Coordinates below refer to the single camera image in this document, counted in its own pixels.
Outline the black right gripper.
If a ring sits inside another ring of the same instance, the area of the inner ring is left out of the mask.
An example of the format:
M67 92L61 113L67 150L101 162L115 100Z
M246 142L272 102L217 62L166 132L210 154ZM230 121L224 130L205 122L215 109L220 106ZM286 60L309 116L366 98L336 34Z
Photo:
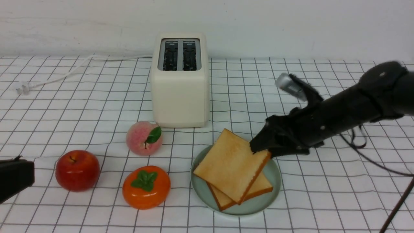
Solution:
M298 111L296 107L289 115L268 117L266 125L249 143L252 153L268 150L272 157L309 155L311 148L325 145L321 130L314 123L315 118L294 118L293 113Z

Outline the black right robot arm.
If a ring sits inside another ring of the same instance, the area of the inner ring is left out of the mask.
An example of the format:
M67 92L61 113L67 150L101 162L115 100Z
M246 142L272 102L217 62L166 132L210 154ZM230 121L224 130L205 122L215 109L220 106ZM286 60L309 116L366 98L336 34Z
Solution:
M250 141L253 153L307 155L310 148L319 148L326 139L362 124L414 114L414 74L396 61L374 66L356 84L328 99L294 74L282 73L275 84L308 104L288 115L266 118Z

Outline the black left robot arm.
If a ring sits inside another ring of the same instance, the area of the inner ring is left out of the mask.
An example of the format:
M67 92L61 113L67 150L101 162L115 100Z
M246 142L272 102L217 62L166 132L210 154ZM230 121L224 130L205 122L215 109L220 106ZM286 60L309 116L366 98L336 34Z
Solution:
M35 183L35 164L33 161L16 158L0 161L0 203L6 202Z

